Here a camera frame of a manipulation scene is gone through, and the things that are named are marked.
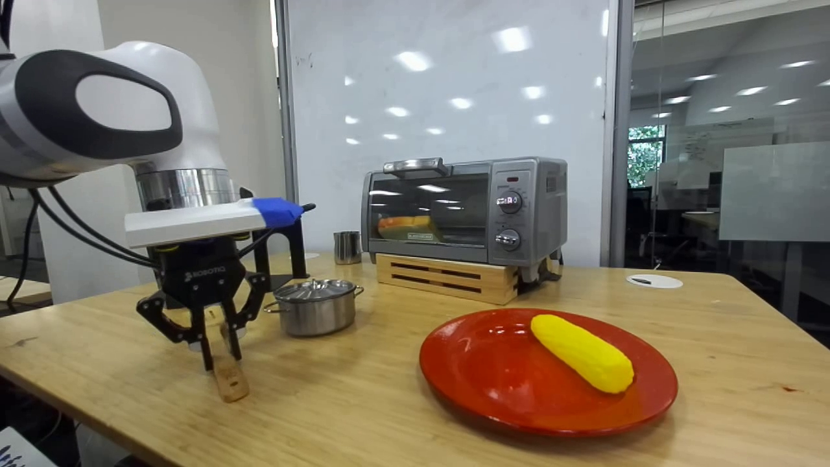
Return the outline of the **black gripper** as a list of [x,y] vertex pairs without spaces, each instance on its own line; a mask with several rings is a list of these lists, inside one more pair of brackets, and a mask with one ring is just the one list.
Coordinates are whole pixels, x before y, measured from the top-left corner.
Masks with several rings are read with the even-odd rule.
[[148,254],[158,292],[139,303],[139,314],[171,342],[201,342],[202,366],[214,372],[209,306],[222,306],[228,351],[242,361],[240,328],[260,314],[267,283],[242,266],[236,245],[185,242],[152,248]]

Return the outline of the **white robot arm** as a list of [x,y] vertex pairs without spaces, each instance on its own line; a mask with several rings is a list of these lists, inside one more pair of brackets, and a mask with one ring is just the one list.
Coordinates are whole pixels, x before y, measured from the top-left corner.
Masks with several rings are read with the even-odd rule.
[[[123,245],[72,214],[57,188],[127,166],[140,210]],[[170,340],[205,349],[210,306],[224,340],[260,311],[266,279],[242,266],[246,235],[266,231],[233,196],[214,95],[201,65],[164,45],[124,43],[101,52],[8,56],[0,67],[0,183],[23,188],[79,242],[148,268],[158,292],[139,311]]]

